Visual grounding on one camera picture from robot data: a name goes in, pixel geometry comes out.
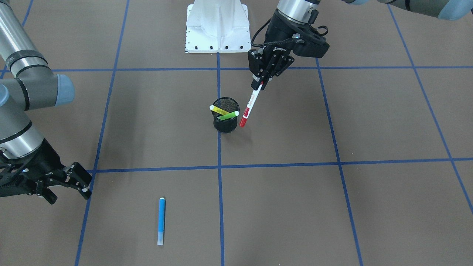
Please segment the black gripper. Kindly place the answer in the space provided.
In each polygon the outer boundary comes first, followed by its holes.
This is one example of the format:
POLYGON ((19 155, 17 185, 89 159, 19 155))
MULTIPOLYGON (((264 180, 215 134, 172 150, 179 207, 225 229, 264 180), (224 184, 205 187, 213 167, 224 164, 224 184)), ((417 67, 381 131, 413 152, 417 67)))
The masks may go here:
POLYGON ((290 56, 294 48, 294 31, 288 26, 288 20, 276 10, 263 26, 251 38, 248 55, 249 69, 254 81, 251 86, 257 90, 262 83, 263 91, 267 83, 275 76, 279 77, 295 59, 290 56))
POLYGON ((54 204, 57 195, 49 187, 62 185, 77 190, 88 200, 92 176, 79 162, 69 167, 61 163, 59 155, 50 143, 43 139, 40 146, 22 158, 7 159, 1 153, 1 197, 14 195, 37 195, 54 204))

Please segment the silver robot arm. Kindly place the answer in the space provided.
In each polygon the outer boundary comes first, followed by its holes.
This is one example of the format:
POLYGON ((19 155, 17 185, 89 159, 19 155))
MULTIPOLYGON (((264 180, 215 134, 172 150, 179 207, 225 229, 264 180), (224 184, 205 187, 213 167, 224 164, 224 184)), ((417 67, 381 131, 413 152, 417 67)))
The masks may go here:
POLYGON ((26 111, 69 104, 75 97, 71 79, 54 74, 37 50, 8 0, 0 5, 1 57, 13 78, 1 80, 1 197, 37 195, 54 204, 51 186, 91 196, 92 176, 78 162, 65 166, 26 111))
POLYGON ((323 1, 329 95, 458 94, 472 89, 471 0, 323 1))

